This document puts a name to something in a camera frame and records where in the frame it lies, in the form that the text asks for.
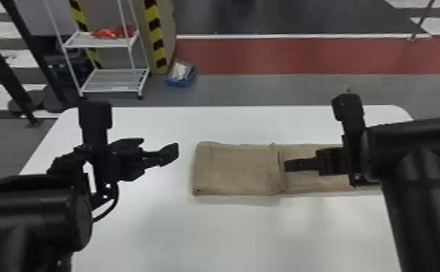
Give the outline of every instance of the red floor stripe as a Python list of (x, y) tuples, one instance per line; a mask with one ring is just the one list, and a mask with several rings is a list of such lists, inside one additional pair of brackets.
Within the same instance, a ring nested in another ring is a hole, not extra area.
[(178, 40), (175, 56), (204, 75), (440, 75), (440, 38)]

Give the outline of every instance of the yellow and black striped pillar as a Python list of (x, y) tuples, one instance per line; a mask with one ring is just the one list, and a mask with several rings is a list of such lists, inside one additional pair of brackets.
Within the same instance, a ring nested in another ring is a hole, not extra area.
[(145, 21), (148, 25), (149, 38), (153, 44), (153, 60), (156, 64), (156, 71), (158, 74), (166, 74), (168, 72), (168, 59), (166, 58), (166, 50), (164, 50), (158, 3), (156, 0), (144, 0), (144, 2)]
[[(87, 18), (85, 16), (85, 13), (83, 13), (82, 8), (77, 0), (69, 0), (69, 5), (72, 8), (72, 15), (75, 19), (78, 28), (80, 31), (88, 32), (88, 26), (87, 26)], [(94, 48), (87, 49), (87, 55), (88, 58), (93, 61), (93, 63), (99, 68), (102, 68), (102, 59), (100, 55), (98, 54), (97, 50)]]

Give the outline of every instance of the cable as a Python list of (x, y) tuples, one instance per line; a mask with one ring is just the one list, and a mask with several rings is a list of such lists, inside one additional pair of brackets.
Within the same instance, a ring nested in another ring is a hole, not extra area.
[(93, 218), (93, 223), (98, 222), (101, 219), (103, 219), (110, 212), (112, 212), (112, 210), (117, 206), (117, 203), (119, 202), (119, 185), (117, 185), (117, 183), (113, 182), (113, 183), (111, 183), (111, 188), (112, 188), (112, 194), (113, 194), (111, 197), (114, 199), (114, 202), (103, 213), (101, 213), (100, 215)]

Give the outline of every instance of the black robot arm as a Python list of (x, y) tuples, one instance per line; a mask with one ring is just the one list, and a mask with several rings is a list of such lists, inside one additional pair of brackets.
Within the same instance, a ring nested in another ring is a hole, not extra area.
[(402, 270), (440, 271), (440, 118), (366, 127), (358, 95), (331, 104), (343, 148), (286, 161), (286, 170), (348, 174), (354, 187), (381, 184)]
[[(0, 180), (0, 272), (71, 271), (71, 257), (90, 241), (92, 225), (117, 204), (119, 181), (131, 182), (179, 155), (178, 144), (144, 151), (141, 138), (108, 144), (112, 127), (107, 102), (79, 107), (83, 144), (55, 158), (46, 174)], [(91, 163), (96, 192), (90, 191)], [(92, 211), (112, 201), (99, 216)]]

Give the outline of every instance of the folded towel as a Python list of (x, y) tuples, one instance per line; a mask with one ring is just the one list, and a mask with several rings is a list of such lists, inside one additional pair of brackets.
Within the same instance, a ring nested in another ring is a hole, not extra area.
[(196, 147), (194, 195), (275, 195), (286, 188), (275, 145), (223, 145), (202, 142)]
[(278, 195), (354, 190), (346, 175), (285, 172), (284, 161), (314, 157), (336, 145), (225, 145), (201, 142), (192, 176), (194, 195)]

